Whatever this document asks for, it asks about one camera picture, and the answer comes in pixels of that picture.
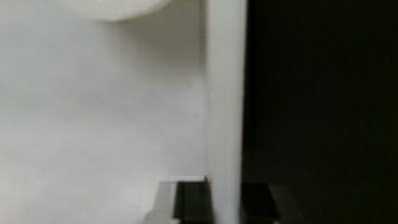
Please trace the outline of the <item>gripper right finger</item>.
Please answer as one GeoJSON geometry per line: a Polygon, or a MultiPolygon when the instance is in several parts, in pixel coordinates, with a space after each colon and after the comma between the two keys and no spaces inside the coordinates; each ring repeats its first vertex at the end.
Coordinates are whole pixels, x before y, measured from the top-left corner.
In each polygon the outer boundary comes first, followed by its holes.
{"type": "Polygon", "coordinates": [[[241,224],[277,224],[280,213],[264,183],[241,184],[241,224]]]}

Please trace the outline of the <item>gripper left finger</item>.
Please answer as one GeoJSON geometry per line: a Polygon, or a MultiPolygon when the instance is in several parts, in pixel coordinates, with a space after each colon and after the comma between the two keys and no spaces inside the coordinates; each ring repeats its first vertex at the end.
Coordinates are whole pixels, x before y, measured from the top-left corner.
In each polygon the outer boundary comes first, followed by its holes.
{"type": "Polygon", "coordinates": [[[142,224],[211,224],[211,190],[206,181],[160,183],[142,224]]]}

